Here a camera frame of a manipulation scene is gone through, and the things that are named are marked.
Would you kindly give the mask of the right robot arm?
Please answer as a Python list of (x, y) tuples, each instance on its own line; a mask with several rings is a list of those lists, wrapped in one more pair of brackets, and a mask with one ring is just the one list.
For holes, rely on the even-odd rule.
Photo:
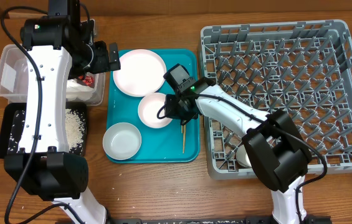
[(236, 152), (244, 152), (256, 177), (270, 189), (270, 223), (331, 223), (329, 217), (308, 215), (302, 188), (328, 171), (324, 155), (301, 136), (288, 113), (257, 110), (228, 95), (215, 81), (191, 77), (181, 64), (163, 76), (173, 89), (166, 95), (158, 119), (178, 119), (181, 125), (199, 115), (215, 119), (241, 138)]

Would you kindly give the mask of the grey shallow bowl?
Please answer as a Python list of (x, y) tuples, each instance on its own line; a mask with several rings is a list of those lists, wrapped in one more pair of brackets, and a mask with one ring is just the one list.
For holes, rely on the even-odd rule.
[(141, 143), (140, 131), (130, 123), (117, 123), (110, 126), (102, 140), (105, 154), (118, 161), (132, 158), (140, 150)]

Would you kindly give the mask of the red white wrapper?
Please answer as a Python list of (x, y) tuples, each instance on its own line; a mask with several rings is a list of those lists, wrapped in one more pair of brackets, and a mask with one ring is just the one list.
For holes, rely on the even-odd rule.
[(95, 79), (92, 75), (81, 75), (77, 78), (77, 82), (90, 88), (93, 88), (95, 85)]

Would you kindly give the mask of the pink rice bowl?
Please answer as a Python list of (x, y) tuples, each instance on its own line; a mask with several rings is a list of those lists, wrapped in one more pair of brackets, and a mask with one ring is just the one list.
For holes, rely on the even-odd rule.
[(150, 128), (163, 128), (172, 122), (171, 118), (158, 119), (157, 114), (164, 106), (166, 95), (151, 93), (142, 98), (138, 105), (138, 116), (143, 124)]

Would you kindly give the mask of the small white cup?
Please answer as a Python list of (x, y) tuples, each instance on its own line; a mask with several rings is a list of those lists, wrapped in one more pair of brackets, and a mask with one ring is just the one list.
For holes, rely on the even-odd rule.
[(237, 159), (237, 162), (245, 168), (251, 168), (251, 163), (249, 160), (249, 156), (247, 155), (247, 151), (245, 150), (244, 145), (240, 146), (235, 153), (235, 158)]

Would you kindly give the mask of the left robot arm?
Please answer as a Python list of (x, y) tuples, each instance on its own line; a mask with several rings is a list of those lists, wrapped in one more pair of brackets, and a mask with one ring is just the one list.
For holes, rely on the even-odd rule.
[(23, 189), (61, 208), (75, 223), (111, 223), (108, 209), (88, 188), (86, 158), (69, 151), (65, 130), (69, 78), (119, 70), (116, 44), (94, 41), (94, 22), (82, 21), (79, 1), (50, 1), (38, 19), (28, 19), (15, 46), (28, 63), (26, 117), (5, 171)]

